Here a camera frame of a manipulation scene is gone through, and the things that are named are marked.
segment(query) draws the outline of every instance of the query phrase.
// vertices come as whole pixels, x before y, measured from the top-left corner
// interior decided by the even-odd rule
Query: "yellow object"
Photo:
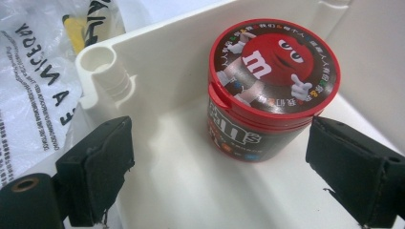
[[[86,30],[86,18],[71,17],[65,15],[62,18],[65,31],[71,39],[74,51],[78,54],[84,49],[84,33]]]

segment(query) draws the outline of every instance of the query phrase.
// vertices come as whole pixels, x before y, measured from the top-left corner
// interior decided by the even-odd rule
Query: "cartoon eyes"
[[[291,56],[291,59],[297,63],[303,63],[304,59],[301,57],[300,54],[298,54],[296,51],[292,49],[292,47],[285,41],[285,40],[279,40],[279,46],[284,49],[291,51],[289,56]]]

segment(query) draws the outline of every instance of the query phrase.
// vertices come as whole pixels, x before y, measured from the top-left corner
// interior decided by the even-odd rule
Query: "white plastic bin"
[[[134,122],[136,165],[117,200],[123,227],[359,228],[305,162],[309,129],[262,163],[217,150],[206,129],[208,53],[247,19],[307,27],[326,38],[342,70],[341,91],[322,116],[404,152],[403,10],[401,0],[223,1],[81,52],[85,119]],[[402,219],[394,226],[403,227]]]

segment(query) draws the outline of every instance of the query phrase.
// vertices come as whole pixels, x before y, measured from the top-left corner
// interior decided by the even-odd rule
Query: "red plastic lid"
[[[329,46],[287,21],[239,23],[218,37],[209,58],[209,81],[224,109],[251,124],[303,126],[340,85]]]

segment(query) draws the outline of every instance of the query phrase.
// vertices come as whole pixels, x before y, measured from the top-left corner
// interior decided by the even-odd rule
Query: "white tray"
[[[328,37],[338,59],[345,58],[343,81],[358,82],[349,76],[358,72],[345,54],[354,54],[354,47],[338,39],[348,19],[337,23],[347,9],[363,9],[354,3],[348,7],[349,2],[226,1],[84,50],[76,65],[84,91],[79,108],[87,121],[95,126],[129,115],[134,122],[137,163],[117,200],[123,227],[359,228],[305,162],[309,129],[278,156],[256,164],[220,153],[206,129],[208,53],[223,30],[246,19],[284,19]],[[322,116],[397,150],[369,116],[357,111],[373,105],[353,107],[348,101],[357,95],[345,85]],[[394,228],[404,225],[399,219]]]

